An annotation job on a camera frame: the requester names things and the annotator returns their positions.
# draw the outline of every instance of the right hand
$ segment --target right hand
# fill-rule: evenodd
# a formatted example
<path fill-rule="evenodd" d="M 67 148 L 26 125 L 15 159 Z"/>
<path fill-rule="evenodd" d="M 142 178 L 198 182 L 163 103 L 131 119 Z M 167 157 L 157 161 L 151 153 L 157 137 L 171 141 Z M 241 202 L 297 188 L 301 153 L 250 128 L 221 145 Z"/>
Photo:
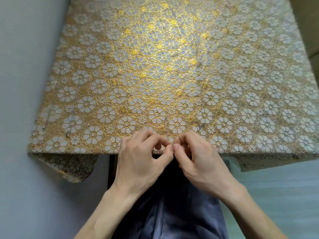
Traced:
<path fill-rule="evenodd" d="M 231 199 L 233 193 L 243 187 L 230 173 L 215 146 L 197 133 L 179 135 L 173 142 L 173 151 L 186 178 L 221 201 Z"/>

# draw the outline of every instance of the hand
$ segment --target hand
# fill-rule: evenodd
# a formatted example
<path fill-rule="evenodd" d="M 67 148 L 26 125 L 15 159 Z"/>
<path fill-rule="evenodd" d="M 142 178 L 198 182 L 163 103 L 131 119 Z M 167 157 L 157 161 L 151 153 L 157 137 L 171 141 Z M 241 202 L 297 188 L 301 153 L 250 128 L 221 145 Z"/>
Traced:
<path fill-rule="evenodd" d="M 231 199 L 242 185 L 232 176 L 216 148 L 195 132 L 179 135 L 174 155 L 189 181 L 220 200 Z"/>
<path fill-rule="evenodd" d="M 165 146 L 163 154 L 154 159 L 153 148 L 160 149 L 162 145 Z M 148 129 L 134 132 L 131 137 L 121 140 L 112 187 L 139 197 L 155 183 L 172 160 L 172 145 L 166 138 Z"/>

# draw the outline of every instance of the left hand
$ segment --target left hand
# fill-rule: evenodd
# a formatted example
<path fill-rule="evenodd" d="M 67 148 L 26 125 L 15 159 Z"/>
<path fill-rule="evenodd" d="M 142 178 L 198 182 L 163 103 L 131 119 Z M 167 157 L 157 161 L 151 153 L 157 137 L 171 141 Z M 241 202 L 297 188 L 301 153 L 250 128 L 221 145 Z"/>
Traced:
<path fill-rule="evenodd" d="M 163 154 L 154 159 L 153 148 L 160 149 L 162 145 L 165 146 Z M 155 183 L 172 160 L 172 145 L 166 138 L 148 129 L 134 132 L 132 136 L 121 140 L 112 187 L 139 197 Z"/>

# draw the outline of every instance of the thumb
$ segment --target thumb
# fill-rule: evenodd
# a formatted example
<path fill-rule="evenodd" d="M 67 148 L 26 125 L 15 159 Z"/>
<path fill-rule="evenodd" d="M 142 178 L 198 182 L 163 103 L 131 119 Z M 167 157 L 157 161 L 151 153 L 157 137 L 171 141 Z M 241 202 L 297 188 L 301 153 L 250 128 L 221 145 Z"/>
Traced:
<path fill-rule="evenodd" d="M 173 151 L 174 151 L 176 160 L 178 161 L 178 163 L 180 164 L 180 167 L 183 170 L 190 171 L 191 169 L 193 169 L 194 167 L 193 162 L 186 155 L 184 149 L 182 148 L 180 144 L 175 143 L 173 145 Z"/>
<path fill-rule="evenodd" d="M 172 145 L 169 144 L 166 146 L 163 154 L 158 159 L 156 159 L 155 162 L 159 163 L 164 170 L 166 166 L 173 160 L 173 158 L 174 158 L 173 148 L 172 148 Z"/>

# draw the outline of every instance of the gold lace tablecloth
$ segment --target gold lace tablecloth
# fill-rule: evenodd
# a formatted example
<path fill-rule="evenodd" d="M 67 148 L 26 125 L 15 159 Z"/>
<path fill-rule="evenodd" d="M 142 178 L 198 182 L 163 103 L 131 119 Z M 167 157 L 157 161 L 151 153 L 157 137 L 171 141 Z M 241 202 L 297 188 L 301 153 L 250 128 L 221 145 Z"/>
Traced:
<path fill-rule="evenodd" d="M 72 0 L 29 151 L 72 182 L 144 127 L 243 171 L 311 160 L 318 94 L 288 0 Z"/>

